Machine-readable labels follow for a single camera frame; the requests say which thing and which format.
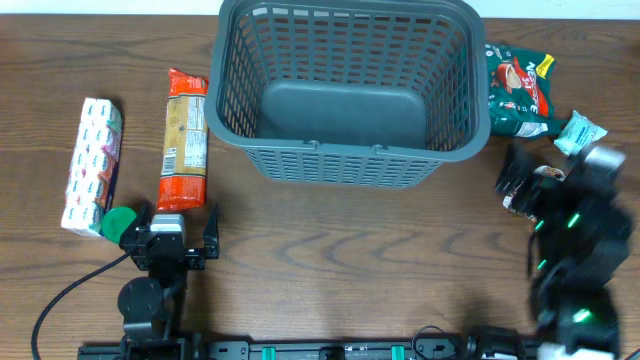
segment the plastic basket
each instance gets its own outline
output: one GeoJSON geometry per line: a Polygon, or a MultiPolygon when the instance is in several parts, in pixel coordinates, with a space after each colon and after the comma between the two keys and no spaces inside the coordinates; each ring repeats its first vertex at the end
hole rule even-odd
{"type": "Polygon", "coordinates": [[[273,179],[414,186],[487,142],[484,44],[457,0],[227,0],[205,116],[273,179]]]}

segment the yellow label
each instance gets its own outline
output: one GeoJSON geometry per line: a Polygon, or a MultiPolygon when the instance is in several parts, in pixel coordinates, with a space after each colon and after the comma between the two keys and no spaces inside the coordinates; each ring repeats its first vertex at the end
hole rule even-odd
{"type": "Polygon", "coordinates": [[[536,72],[538,73],[538,76],[540,76],[543,79],[546,79],[547,71],[549,71],[549,68],[551,67],[551,64],[553,64],[554,61],[555,59],[553,58],[553,56],[547,54],[544,57],[544,61],[542,61],[542,63],[538,65],[538,67],[536,68],[536,72]]]}

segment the brown and orange package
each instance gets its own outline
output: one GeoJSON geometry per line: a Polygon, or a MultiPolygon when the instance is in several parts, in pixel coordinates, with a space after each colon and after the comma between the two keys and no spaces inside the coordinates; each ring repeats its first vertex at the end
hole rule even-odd
{"type": "Polygon", "coordinates": [[[169,82],[158,210],[178,211],[205,203],[208,129],[203,106],[209,80],[170,69],[169,82]]]}

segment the green package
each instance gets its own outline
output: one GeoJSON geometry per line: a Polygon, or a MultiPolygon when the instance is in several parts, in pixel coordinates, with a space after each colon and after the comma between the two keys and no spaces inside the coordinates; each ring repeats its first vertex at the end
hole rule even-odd
{"type": "Polygon", "coordinates": [[[489,68],[491,135],[538,138],[558,135],[567,123],[553,119],[549,78],[555,59],[512,46],[485,45],[489,68]]]}

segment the green circle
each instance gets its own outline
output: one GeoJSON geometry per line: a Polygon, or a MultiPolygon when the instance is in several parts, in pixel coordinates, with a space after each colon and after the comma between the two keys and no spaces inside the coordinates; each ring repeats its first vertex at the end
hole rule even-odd
{"type": "Polygon", "coordinates": [[[126,206],[109,210],[102,218],[102,233],[116,244],[120,244],[120,236],[135,220],[136,212],[126,206]]]}

